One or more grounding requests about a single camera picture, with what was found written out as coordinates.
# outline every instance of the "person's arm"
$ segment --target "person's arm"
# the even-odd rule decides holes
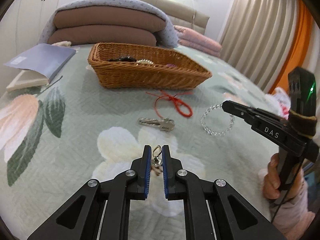
[[[278,154],[271,157],[268,165],[268,174],[264,178],[263,195],[268,199],[277,199],[280,196],[278,190],[280,179],[276,167]],[[271,216],[275,214],[277,206],[270,204]],[[280,207],[273,224],[288,239],[299,239],[314,218],[312,212],[308,212],[308,184],[303,177],[303,170],[299,171],[297,178],[288,194],[286,202]]]

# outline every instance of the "black cable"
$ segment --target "black cable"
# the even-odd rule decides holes
[[[292,185],[294,184],[294,181],[296,180],[296,177],[298,176],[298,174],[299,174],[299,172],[300,172],[300,169],[301,169],[301,167],[302,167],[303,161],[304,161],[304,159],[302,159],[302,160],[300,161],[300,164],[299,164],[299,167],[298,167],[298,169],[297,169],[297,172],[296,172],[296,174],[294,175],[292,182],[290,183],[289,190],[287,190],[287,193],[284,195],[284,198],[282,199],[282,201],[281,201],[280,204],[278,205],[278,208],[277,208],[275,214],[273,215],[273,218],[271,219],[271,224],[273,224],[273,220],[275,220],[275,217],[276,217],[276,215],[277,215],[277,213],[278,213],[281,205],[284,203],[284,200],[286,199],[287,195],[289,194],[289,192],[290,192],[290,190],[291,190],[291,187],[292,187]]]

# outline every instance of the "orange curtain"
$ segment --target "orange curtain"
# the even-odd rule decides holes
[[[309,10],[303,1],[299,0],[299,15],[295,37],[293,39],[287,60],[285,61],[275,83],[269,91],[270,94],[276,87],[282,87],[285,91],[289,91],[288,73],[295,67],[303,64],[310,43],[312,20],[313,18]]]

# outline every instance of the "book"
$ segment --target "book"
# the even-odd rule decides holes
[[[21,69],[7,91],[48,85],[75,53],[75,49],[41,43],[19,54],[4,64]]]

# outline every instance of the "beige leather headboard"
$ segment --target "beige leather headboard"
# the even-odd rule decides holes
[[[140,0],[158,7],[169,16],[173,25],[185,26],[192,28],[197,32],[204,34],[209,17],[201,12],[194,11],[191,7],[185,6],[172,0]]]

